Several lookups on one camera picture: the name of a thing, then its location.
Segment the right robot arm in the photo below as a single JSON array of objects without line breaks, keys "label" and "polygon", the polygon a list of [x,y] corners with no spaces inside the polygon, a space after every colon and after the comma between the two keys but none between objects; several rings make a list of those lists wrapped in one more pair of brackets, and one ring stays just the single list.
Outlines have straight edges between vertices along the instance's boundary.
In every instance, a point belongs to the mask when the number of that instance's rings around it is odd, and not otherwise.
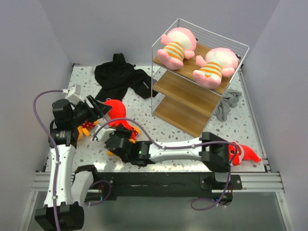
[{"label": "right robot arm", "polygon": [[118,156],[122,162],[139,167],[171,160],[194,160],[203,163],[208,170],[217,174],[215,185],[226,189],[231,184],[232,161],[240,153],[240,148],[210,132],[203,132],[201,137],[187,141],[132,142],[126,136],[116,133],[110,135],[105,147]]}]

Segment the red whale plush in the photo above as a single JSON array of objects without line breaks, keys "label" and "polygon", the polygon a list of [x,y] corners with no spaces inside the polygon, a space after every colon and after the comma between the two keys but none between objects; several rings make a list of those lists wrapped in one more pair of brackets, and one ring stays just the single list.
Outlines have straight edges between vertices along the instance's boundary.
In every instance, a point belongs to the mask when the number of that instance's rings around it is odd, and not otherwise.
[{"label": "red whale plush", "polygon": [[[112,106],[112,109],[108,112],[110,120],[116,118],[125,118],[127,115],[126,107],[120,100],[109,99],[104,102],[105,104]],[[122,125],[124,128],[131,131],[131,125],[127,120],[118,120],[108,124],[110,127],[117,128]]]}]

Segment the pink striped plush doll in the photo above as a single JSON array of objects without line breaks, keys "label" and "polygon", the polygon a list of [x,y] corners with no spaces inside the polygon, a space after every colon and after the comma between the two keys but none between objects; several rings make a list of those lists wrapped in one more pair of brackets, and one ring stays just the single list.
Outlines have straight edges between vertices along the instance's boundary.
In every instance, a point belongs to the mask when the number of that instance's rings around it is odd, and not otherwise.
[{"label": "pink striped plush doll", "polygon": [[159,61],[170,70],[181,69],[184,59],[195,56],[198,39],[184,27],[176,27],[161,36],[162,49],[157,51]]},{"label": "pink striped plush doll", "polygon": [[196,57],[196,65],[200,68],[194,70],[194,81],[206,89],[216,89],[223,77],[232,77],[241,61],[241,56],[228,48],[211,49],[203,58]]}]

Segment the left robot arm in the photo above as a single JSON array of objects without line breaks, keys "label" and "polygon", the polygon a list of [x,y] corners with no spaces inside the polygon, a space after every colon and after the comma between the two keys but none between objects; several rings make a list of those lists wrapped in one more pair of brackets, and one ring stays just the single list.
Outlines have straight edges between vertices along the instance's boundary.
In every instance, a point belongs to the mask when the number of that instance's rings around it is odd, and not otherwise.
[{"label": "left robot arm", "polygon": [[78,127],[95,122],[110,110],[111,106],[90,95],[78,103],[59,99],[52,104],[54,120],[45,129],[50,147],[50,182],[43,208],[35,211],[35,220],[45,231],[74,231],[83,227],[88,189],[96,188],[100,177],[94,165],[72,171]]}]

